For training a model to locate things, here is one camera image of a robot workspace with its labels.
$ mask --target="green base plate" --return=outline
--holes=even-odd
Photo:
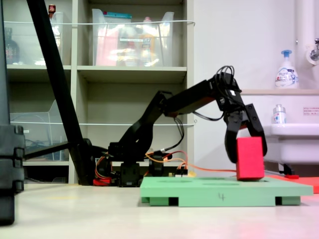
[[[145,177],[142,203],[151,206],[247,207],[300,205],[300,196],[313,195],[312,186],[263,178],[255,182],[231,178]]]

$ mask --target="sink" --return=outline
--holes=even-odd
[[[287,123],[264,126],[268,152],[265,161],[319,164],[319,124]],[[248,137],[248,130],[240,131]]]

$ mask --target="faucet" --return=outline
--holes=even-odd
[[[317,49],[316,50],[312,50],[311,53],[310,53],[310,58],[313,61],[319,60],[319,38],[315,39],[315,44],[316,44]]]

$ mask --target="white floor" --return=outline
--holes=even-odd
[[[139,188],[26,185],[0,239],[318,239],[319,195],[301,206],[141,205]]]

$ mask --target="clear plastic container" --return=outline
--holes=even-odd
[[[57,43],[63,65],[71,63],[71,25],[66,15],[56,12],[51,20],[52,30]],[[5,37],[7,63],[16,65],[45,65],[41,47],[33,24],[4,23],[5,29],[11,29],[11,39]],[[8,60],[10,45],[18,48],[14,60]]]
[[[26,153],[67,141],[56,101],[49,112],[10,113],[10,121],[23,127]],[[31,160],[67,161],[68,155],[62,150]]]
[[[93,25],[93,65],[172,66],[172,22],[109,25],[99,9],[92,14],[93,23],[105,23]],[[167,12],[162,21],[173,16]]]

